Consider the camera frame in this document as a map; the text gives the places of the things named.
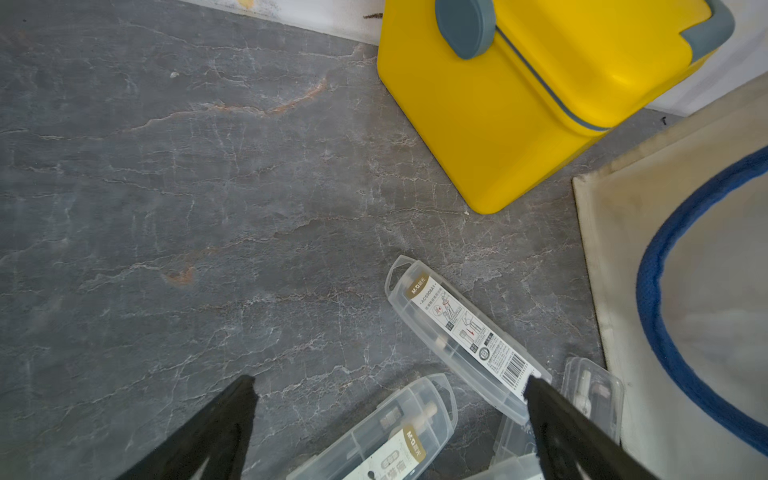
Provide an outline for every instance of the floor stain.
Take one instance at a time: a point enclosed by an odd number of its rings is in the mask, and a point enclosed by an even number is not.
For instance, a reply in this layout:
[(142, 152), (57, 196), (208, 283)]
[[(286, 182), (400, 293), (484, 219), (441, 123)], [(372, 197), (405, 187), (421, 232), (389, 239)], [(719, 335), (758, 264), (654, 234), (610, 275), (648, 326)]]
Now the floor stain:
[(164, 273), (163, 278), (173, 286), (187, 286), (194, 281), (194, 273), (195, 268), (189, 266), (176, 275)]
[(284, 114), (288, 110), (290, 110), (293, 107), (296, 107), (298, 104), (300, 104), (303, 101), (312, 100), (315, 98), (318, 94), (325, 91), (328, 88), (328, 78), (324, 78), (319, 84), (317, 84), (315, 87), (312, 87), (306, 93), (299, 97), (294, 98), (292, 101), (289, 101), (287, 103), (277, 105), (274, 108), (271, 108), (266, 111), (268, 115), (279, 115)]

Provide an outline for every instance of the white wall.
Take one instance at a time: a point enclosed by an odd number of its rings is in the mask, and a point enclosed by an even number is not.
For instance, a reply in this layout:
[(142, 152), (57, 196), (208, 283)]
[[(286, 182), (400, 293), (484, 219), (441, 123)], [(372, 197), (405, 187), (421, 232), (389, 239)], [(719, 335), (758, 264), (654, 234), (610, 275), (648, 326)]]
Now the white wall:
[[(377, 16), (384, 12), (384, 0), (184, 1), (373, 45), (379, 44), (382, 21)], [(698, 72), (661, 95), (649, 108), (690, 115), (768, 71), (768, 0), (723, 1), (736, 18), (733, 36)]]
[(381, 18), (376, 14), (380, 17), (384, 12), (384, 0), (184, 1), (373, 45), (379, 44), (382, 28)]

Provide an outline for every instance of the gray handle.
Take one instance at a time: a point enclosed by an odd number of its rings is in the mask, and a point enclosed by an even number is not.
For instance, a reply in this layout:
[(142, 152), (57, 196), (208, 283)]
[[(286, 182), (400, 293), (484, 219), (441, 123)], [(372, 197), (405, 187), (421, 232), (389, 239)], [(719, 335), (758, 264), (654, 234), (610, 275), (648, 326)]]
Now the gray handle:
[(442, 37), (459, 58), (469, 60), (482, 55), (493, 43), (493, 0), (435, 0), (435, 18)]
[(712, 16), (706, 21), (680, 32), (694, 51), (690, 63), (694, 63), (716, 48), (719, 48), (733, 34), (736, 20), (721, 0), (704, 0), (710, 6)]

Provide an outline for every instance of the barcode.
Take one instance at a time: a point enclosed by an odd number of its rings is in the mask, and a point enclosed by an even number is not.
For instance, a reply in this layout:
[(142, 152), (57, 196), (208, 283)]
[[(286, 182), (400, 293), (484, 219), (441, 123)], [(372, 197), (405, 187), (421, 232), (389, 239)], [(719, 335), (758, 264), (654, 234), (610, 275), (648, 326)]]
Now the barcode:
[(507, 368), (502, 375), (502, 378), (513, 388), (518, 388), (520, 382), (520, 375), (525, 371), (525, 367), (528, 362), (523, 360), (517, 353), (512, 353), (512, 359), (507, 364)]

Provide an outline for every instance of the blue trim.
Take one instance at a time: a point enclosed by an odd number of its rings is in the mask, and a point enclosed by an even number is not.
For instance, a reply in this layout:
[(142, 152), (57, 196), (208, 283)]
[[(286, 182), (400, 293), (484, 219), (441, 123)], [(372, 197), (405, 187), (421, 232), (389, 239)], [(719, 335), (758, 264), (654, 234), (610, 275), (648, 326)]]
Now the blue trim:
[(721, 171), (688, 197), (650, 241), (637, 271), (637, 312), (643, 331), (664, 370), (683, 392), (716, 422), (768, 456), (768, 427), (717, 395), (683, 359), (661, 318), (660, 279), (675, 243), (714, 204), (768, 172), (768, 147)]
[(509, 38), (507, 38), (507, 35), (504, 35), (504, 32), (498, 27), (498, 25), (496, 25), (496, 31), (498, 32), (499, 35), (502, 36), (504, 41), (507, 42), (507, 45), (509, 45), (509, 47), (515, 53), (515, 55), (517, 55), (518, 58), (520, 58), (520, 60), (525, 64), (525, 66), (528, 67), (528, 70), (533, 74), (534, 77), (536, 77), (536, 80), (538, 80), (538, 83), (540, 83), (541, 86), (544, 87), (544, 89), (547, 91), (547, 93), (549, 93), (549, 96), (552, 97), (552, 100), (554, 100), (554, 102), (556, 104), (558, 104), (560, 109), (563, 112), (565, 112), (565, 114), (571, 120), (575, 121), (576, 123), (578, 123), (582, 127), (586, 127), (586, 128), (589, 128), (590, 130), (594, 130), (594, 131), (609, 131), (611, 129), (610, 127), (598, 127), (597, 125), (593, 125), (593, 124), (591, 124), (589, 122), (586, 122), (584, 120), (581, 120), (579, 117), (577, 117), (574, 112), (572, 112), (568, 107), (565, 106), (563, 101), (552, 91), (552, 89), (549, 88), (549, 85), (547, 85), (547, 82), (545, 82), (544, 79), (541, 78), (541, 76), (538, 74), (538, 72), (533, 68), (533, 65), (529, 64), (528, 60), (525, 60), (525, 57), (523, 57), (522, 53), (520, 53), (520, 51), (512, 44), (512, 42), (509, 41)]

